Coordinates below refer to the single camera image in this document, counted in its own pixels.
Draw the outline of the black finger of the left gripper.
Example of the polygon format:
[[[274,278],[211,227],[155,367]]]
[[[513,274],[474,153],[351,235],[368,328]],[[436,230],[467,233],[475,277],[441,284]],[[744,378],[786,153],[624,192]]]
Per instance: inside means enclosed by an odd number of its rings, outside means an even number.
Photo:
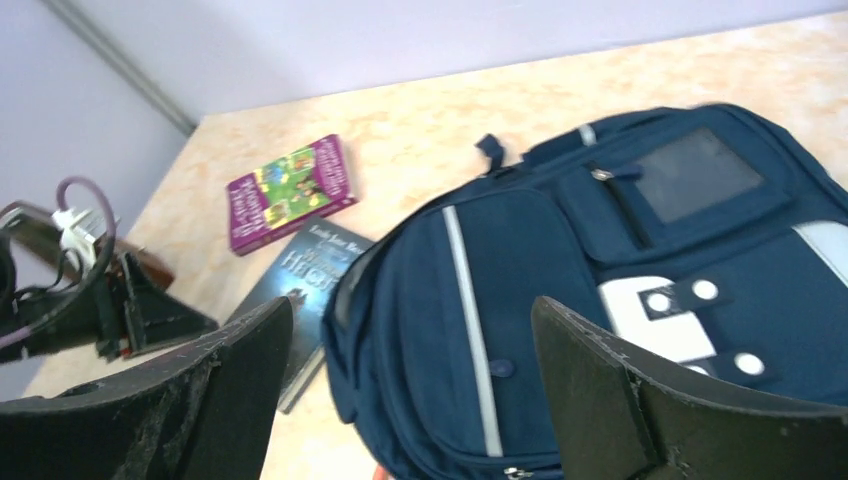
[[[120,354],[132,358],[196,339],[218,323],[157,286],[131,253],[119,255],[123,273],[124,330]]]

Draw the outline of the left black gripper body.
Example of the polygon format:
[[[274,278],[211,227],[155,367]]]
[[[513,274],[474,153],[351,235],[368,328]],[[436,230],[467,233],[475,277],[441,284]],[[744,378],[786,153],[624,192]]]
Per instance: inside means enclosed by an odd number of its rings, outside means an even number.
[[[109,275],[115,239],[108,236],[91,270],[62,288],[19,286],[10,240],[10,234],[1,235],[1,362],[89,343],[107,360],[121,356],[121,307]]]

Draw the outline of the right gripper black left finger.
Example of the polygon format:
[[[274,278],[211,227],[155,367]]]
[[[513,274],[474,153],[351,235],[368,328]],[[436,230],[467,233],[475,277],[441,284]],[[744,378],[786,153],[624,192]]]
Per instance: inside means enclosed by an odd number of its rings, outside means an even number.
[[[5,479],[256,479],[293,332],[278,298],[58,396],[1,406]]]

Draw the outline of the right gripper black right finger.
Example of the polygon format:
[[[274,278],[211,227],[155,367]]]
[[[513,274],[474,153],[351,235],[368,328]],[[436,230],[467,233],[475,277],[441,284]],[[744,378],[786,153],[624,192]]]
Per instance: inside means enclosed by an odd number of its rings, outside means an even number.
[[[531,322],[568,479],[843,479],[847,411],[694,372],[558,301]]]

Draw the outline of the dark blue book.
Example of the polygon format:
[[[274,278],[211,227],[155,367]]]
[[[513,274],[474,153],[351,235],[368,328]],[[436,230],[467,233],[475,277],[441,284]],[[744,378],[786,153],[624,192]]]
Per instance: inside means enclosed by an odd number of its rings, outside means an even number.
[[[274,297],[292,304],[294,325],[278,410],[289,414],[324,363],[320,320],[341,276],[372,241],[313,216],[238,305],[237,318]]]

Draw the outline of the navy blue backpack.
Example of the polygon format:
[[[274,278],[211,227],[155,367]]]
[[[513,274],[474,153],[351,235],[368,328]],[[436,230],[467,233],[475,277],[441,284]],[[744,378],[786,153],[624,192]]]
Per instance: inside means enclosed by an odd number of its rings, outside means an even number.
[[[847,411],[847,193],[783,127],[614,115],[420,207],[322,319],[331,395],[393,479],[568,479],[531,322],[552,298],[709,377]]]

